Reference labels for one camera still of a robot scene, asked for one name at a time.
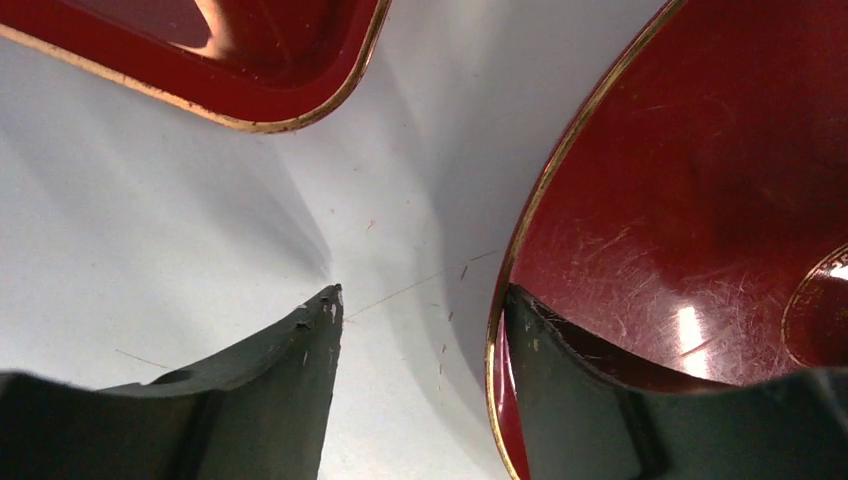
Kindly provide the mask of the round red plate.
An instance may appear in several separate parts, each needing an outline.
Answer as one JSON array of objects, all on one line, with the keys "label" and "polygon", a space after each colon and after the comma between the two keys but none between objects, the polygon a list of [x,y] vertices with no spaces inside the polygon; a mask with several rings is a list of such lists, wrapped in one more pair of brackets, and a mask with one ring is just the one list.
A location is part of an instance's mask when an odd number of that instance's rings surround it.
[{"label": "round red plate", "polygon": [[582,104],[497,277],[485,391],[526,456],[503,319],[517,285],[660,366],[730,387],[847,372],[847,5],[669,1]]}]

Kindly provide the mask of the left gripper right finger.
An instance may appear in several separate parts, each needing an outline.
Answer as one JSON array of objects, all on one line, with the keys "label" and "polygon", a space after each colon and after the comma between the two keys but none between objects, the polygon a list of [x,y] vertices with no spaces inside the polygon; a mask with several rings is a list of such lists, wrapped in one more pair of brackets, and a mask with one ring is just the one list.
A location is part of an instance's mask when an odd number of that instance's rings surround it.
[{"label": "left gripper right finger", "polygon": [[843,479],[847,372],[814,368],[747,387],[636,356],[520,286],[505,333],[535,479]]}]

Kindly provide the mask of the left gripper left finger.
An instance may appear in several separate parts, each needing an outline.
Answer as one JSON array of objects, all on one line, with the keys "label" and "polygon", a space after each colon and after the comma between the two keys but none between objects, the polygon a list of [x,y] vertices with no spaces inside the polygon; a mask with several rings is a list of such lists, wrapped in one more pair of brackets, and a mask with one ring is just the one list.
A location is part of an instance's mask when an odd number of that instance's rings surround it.
[{"label": "left gripper left finger", "polygon": [[148,384],[1,375],[5,479],[314,479],[343,333],[340,285]]}]

